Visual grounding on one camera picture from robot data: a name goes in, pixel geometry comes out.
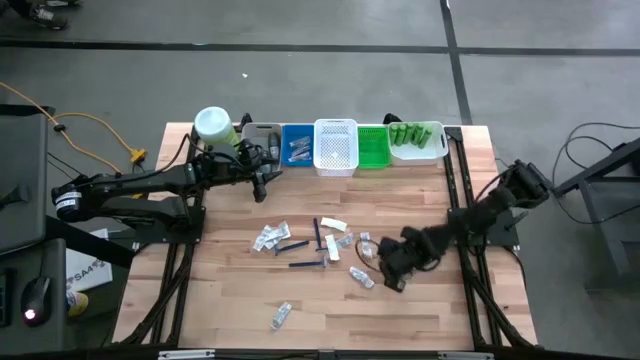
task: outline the plastic wrapper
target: plastic wrapper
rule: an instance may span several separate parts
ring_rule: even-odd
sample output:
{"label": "plastic wrapper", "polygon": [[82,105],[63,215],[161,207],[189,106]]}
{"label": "plastic wrapper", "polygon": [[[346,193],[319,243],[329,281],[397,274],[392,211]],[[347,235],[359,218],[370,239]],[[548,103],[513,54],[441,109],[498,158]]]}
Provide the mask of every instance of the plastic wrapper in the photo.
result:
{"label": "plastic wrapper", "polygon": [[351,274],[351,277],[359,281],[367,289],[371,289],[373,285],[376,284],[375,282],[373,282],[373,280],[371,280],[371,278],[369,277],[369,274],[367,274],[366,272],[356,267],[353,267],[353,266],[350,267],[349,274]]}
{"label": "plastic wrapper", "polygon": [[262,250],[272,231],[273,231],[273,228],[271,226],[265,225],[260,235],[258,235],[258,237],[256,238],[256,242],[253,244],[253,249],[255,251]]}
{"label": "plastic wrapper", "polygon": [[285,302],[282,305],[280,305],[280,307],[278,308],[278,311],[273,316],[273,320],[271,320],[272,329],[274,330],[280,329],[280,327],[284,323],[284,320],[287,318],[287,315],[289,315],[289,313],[291,312],[291,308],[292,306],[288,302]]}
{"label": "plastic wrapper", "polygon": [[327,242],[327,251],[329,252],[329,260],[339,261],[340,253],[338,252],[338,246],[336,245],[336,240],[333,237],[333,235],[329,234],[325,236],[324,240]]}
{"label": "plastic wrapper", "polygon": [[311,160],[311,153],[308,151],[289,158],[289,162],[306,161],[306,160]]}
{"label": "plastic wrapper", "polygon": [[310,136],[301,137],[300,139],[293,140],[289,143],[289,146],[291,146],[292,148],[303,147],[307,145],[311,145]]}
{"label": "plastic wrapper", "polygon": [[267,240],[264,243],[264,246],[267,249],[272,249],[280,240],[288,239],[291,237],[291,231],[289,230],[289,224],[286,221],[283,221],[278,225],[277,228],[273,229],[271,233],[267,236]]}
{"label": "plastic wrapper", "polygon": [[347,223],[346,222],[342,222],[340,220],[336,220],[336,219],[332,219],[332,218],[322,218],[322,221],[320,222],[320,225],[322,226],[328,226],[330,228],[334,228],[336,230],[340,230],[340,231],[347,231]]}
{"label": "plastic wrapper", "polygon": [[353,237],[354,237],[353,233],[348,233],[347,236],[336,241],[336,246],[338,246],[338,249],[342,249],[345,246],[349,246],[353,242]]}
{"label": "plastic wrapper", "polygon": [[360,233],[360,239],[362,239],[362,256],[366,259],[373,259],[373,249],[371,248],[371,234]]}
{"label": "plastic wrapper", "polygon": [[293,150],[293,152],[291,153],[291,157],[295,157],[297,155],[309,152],[310,150],[311,150],[311,145],[301,146],[301,147]]}

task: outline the blue bin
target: blue bin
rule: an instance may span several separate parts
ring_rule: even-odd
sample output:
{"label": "blue bin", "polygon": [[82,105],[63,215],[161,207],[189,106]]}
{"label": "blue bin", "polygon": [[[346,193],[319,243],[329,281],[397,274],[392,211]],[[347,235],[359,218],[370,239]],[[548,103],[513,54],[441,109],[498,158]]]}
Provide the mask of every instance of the blue bin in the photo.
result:
{"label": "blue bin", "polygon": [[[289,143],[308,136],[311,138],[311,160],[289,162],[293,149]],[[287,166],[313,166],[313,125],[284,125],[282,126],[282,157],[281,161]]]}

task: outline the wooden tabletop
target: wooden tabletop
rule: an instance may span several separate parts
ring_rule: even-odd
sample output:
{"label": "wooden tabletop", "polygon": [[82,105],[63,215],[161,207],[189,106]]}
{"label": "wooden tabletop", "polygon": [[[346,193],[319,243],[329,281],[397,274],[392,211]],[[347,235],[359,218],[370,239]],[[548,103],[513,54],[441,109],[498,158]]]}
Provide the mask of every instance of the wooden tabletop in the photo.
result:
{"label": "wooden tabletop", "polygon": [[[167,124],[157,167],[175,154],[191,123]],[[489,131],[463,127],[474,192],[496,174]],[[182,161],[186,156],[183,151]],[[452,160],[460,185],[455,147]],[[187,292],[181,347],[351,350],[469,350],[469,331],[458,255],[449,249],[438,268],[417,273],[403,293],[386,288],[382,276],[366,289],[349,275],[350,266],[366,269],[353,245],[340,250],[340,261],[327,268],[290,269],[297,261],[320,258],[315,252],[314,217],[346,222],[349,231],[399,239],[403,226],[422,228],[445,222],[450,207],[445,170],[435,166],[358,170],[353,178],[318,177],[313,168],[287,168],[267,185],[262,204],[252,186],[221,186],[206,192],[203,241],[196,247]],[[160,199],[166,194],[157,194]],[[464,205],[464,194],[459,193]],[[251,251],[269,224],[286,220],[292,240],[310,246],[274,256]],[[321,228],[321,235],[338,230]],[[122,301],[114,341],[131,333],[158,296],[168,246],[152,245],[136,256]],[[487,250],[497,303],[528,340],[535,342],[527,295],[518,263],[501,248]],[[270,328],[283,302],[293,310],[280,330]],[[484,306],[479,306],[483,334],[489,341]],[[167,312],[165,336],[171,323]]]}

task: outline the green basket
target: green basket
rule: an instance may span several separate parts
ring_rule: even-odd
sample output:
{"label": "green basket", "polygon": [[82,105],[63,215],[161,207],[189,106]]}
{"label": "green basket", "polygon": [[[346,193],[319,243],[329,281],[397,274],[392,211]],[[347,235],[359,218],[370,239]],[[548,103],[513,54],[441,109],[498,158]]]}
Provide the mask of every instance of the green basket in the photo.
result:
{"label": "green basket", "polygon": [[387,127],[358,127],[359,168],[384,169],[391,164]]}

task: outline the gray floor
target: gray floor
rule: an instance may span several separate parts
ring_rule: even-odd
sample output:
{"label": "gray floor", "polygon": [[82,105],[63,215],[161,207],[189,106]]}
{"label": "gray floor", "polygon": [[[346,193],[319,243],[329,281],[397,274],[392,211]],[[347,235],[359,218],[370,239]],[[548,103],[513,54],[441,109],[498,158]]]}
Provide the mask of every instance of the gray floor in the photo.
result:
{"label": "gray floor", "polygon": [[[617,0],[451,0],[461,46],[640,47],[640,6]],[[33,29],[13,14],[0,35],[43,39],[256,44],[446,45],[437,0],[86,0],[68,12],[61,33]],[[506,162],[534,162],[550,175],[555,155],[576,125],[608,121],[640,125],[640,58],[463,56],[474,124],[488,125]],[[168,121],[191,121],[205,106],[234,119],[311,122],[350,117],[379,122],[387,112],[407,120],[460,124],[447,55],[253,52],[143,52],[0,48],[0,79],[58,112],[101,116],[156,161]],[[0,101],[18,103],[0,91]],[[123,169],[127,154],[89,120],[66,122],[79,145]],[[639,131],[588,129],[615,146]],[[85,172],[109,169],[71,151],[54,134],[50,151]],[[576,141],[572,152],[590,164],[606,154]],[[561,160],[558,180],[579,169]],[[64,176],[49,170],[50,186]],[[587,219],[578,196],[567,206]],[[105,222],[84,224],[87,229]],[[600,239],[549,201],[520,223],[522,259],[540,343],[556,350],[640,356],[640,296],[589,295],[583,284],[604,271]],[[97,289],[91,334],[102,340],[117,291]]]}

